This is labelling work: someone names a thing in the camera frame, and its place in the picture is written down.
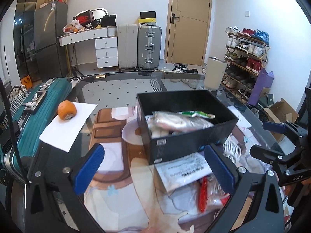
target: open black box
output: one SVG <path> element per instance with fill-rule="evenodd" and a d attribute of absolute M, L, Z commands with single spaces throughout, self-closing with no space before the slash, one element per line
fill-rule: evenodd
<path fill-rule="evenodd" d="M 214 114 L 213 127 L 151 139 L 145 116 L 153 111 L 199 110 Z M 166 162 L 201 151 L 208 144 L 222 144 L 235 127 L 237 117 L 210 92 L 175 91 L 137 94 L 137 121 L 149 164 Z"/>

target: gray suitcase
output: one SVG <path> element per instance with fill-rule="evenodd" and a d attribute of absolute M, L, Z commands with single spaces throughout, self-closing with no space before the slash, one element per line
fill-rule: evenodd
<path fill-rule="evenodd" d="M 137 67 L 137 24 L 118 26 L 118 63 L 119 68 Z"/>
<path fill-rule="evenodd" d="M 156 70 L 160 62 L 162 29 L 159 26 L 138 28 L 138 68 Z"/>

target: cream cylindrical bin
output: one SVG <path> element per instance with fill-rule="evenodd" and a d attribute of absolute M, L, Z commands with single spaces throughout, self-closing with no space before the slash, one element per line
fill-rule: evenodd
<path fill-rule="evenodd" d="M 206 66 L 204 86 L 212 91 L 217 90 L 220 86 L 226 68 L 227 63 L 225 61 L 215 57 L 209 57 Z"/>

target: screw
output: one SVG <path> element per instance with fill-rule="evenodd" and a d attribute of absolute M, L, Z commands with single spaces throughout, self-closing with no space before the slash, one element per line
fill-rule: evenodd
<path fill-rule="evenodd" d="M 40 176 L 41 176 L 41 172 L 40 171 L 35 172 L 35 177 L 40 177 Z"/>
<path fill-rule="evenodd" d="M 243 167 L 243 166 L 241 166 L 241 167 L 238 168 L 238 171 L 239 171 L 240 173 L 246 173 L 246 168 Z"/>
<path fill-rule="evenodd" d="M 268 175 L 271 176 L 271 177 L 273 177 L 273 176 L 274 176 L 274 172 L 271 171 L 271 170 L 269 170 L 269 171 L 268 171 Z"/>
<path fill-rule="evenodd" d="M 70 167 L 63 168 L 63 173 L 70 173 L 70 171 L 71 171 Z"/>

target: orange fruit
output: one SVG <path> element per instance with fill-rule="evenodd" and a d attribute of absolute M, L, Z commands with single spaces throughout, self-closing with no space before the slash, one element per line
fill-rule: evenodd
<path fill-rule="evenodd" d="M 77 109 L 71 101 L 65 100 L 59 104 L 57 114 L 62 120 L 70 120 L 77 114 Z"/>

